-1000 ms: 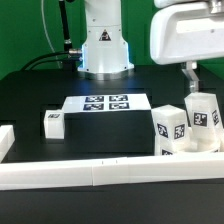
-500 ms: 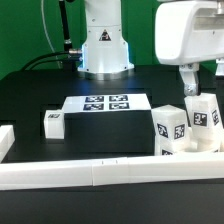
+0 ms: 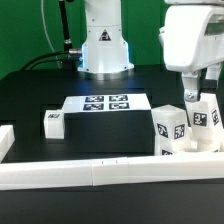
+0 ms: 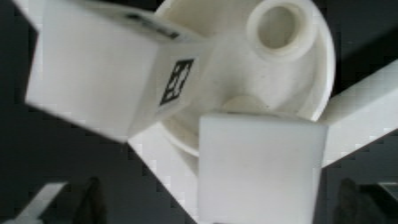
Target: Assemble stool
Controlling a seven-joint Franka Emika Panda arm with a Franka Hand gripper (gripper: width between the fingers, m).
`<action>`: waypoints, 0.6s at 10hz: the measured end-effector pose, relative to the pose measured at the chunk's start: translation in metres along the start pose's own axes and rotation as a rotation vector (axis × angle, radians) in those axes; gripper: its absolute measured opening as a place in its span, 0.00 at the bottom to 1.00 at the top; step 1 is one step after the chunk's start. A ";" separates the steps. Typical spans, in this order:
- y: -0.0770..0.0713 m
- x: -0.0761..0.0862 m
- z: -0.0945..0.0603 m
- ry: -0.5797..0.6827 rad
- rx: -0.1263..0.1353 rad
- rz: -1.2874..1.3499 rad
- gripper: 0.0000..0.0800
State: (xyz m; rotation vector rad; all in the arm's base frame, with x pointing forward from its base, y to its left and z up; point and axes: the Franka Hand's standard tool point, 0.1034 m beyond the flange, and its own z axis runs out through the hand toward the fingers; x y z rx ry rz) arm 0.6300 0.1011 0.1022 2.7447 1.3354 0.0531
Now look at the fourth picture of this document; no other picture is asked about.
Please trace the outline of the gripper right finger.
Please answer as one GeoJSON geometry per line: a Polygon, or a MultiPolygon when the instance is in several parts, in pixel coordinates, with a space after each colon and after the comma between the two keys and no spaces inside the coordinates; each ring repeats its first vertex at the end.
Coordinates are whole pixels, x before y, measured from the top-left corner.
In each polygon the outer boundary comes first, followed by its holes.
{"type": "Polygon", "coordinates": [[[398,182],[341,180],[333,224],[398,224],[398,182]]]}

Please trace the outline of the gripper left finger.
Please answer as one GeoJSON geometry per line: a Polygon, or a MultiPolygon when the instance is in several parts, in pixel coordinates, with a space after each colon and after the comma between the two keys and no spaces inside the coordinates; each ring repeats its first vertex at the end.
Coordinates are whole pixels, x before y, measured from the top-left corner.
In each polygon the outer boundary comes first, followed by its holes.
{"type": "Polygon", "coordinates": [[[10,224],[108,224],[99,178],[90,177],[83,185],[65,181],[47,182],[10,224]]]}

